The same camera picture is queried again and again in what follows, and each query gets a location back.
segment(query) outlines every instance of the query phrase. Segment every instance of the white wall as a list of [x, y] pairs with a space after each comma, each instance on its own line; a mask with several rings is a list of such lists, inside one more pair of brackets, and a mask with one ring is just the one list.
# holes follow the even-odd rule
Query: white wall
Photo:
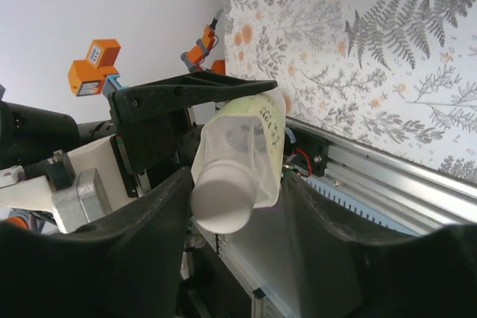
[[[222, 0], [0, 0], [4, 101], [68, 113], [78, 122], [109, 118], [102, 95], [76, 98], [69, 89], [69, 67], [86, 56], [91, 41], [119, 41], [121, 84], [160, 80], [187, 72], [180, 54], [220, 7]], [[205, 65], [220, 58], [222, 41]], [[204, 110], [206, 117], [213, 112]]]

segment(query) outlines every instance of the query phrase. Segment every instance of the translucent plastic bottle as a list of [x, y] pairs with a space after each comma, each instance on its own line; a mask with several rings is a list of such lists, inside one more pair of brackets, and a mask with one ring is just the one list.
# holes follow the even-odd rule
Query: translucent plastic bottle
[[253, 208], [277, 202], [285, 112], [282, 93], [273, 89], [230, 101], [204, 126], [192, 166], [192, 214], [200, 226], [235, 232]]

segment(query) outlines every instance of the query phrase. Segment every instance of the floral wallpaper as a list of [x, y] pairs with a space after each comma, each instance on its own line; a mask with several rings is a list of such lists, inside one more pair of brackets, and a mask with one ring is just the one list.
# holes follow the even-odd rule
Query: floral wallpaper
[[477, 183], [477, 0], [224, 0], [227, 72], [290, 115]]

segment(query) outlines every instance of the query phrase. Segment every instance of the white bottle cap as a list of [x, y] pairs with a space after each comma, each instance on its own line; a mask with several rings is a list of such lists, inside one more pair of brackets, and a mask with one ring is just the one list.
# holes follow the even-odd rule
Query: white bottle cap
[[258, 182], [247, 167], [230, 160], [211, 162], [192, 190], [192, 214], [205, 230], [230, 234], [249, 221], [257, 193]]

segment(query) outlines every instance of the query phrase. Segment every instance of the red wire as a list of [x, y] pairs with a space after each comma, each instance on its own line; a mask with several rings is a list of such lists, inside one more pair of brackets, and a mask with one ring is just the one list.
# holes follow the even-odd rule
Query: red wire
[[308, 165], [308, 175], [306, 177], [308, 178], [313, 174], [312, 161], [310, 160], [310, 157], [308, 156], [308, 154], [305, 153], [304, 150], [297, 148], [297, 152], [300, 153], [302, 156], [304, 156], [306, 159], [306, 164]]

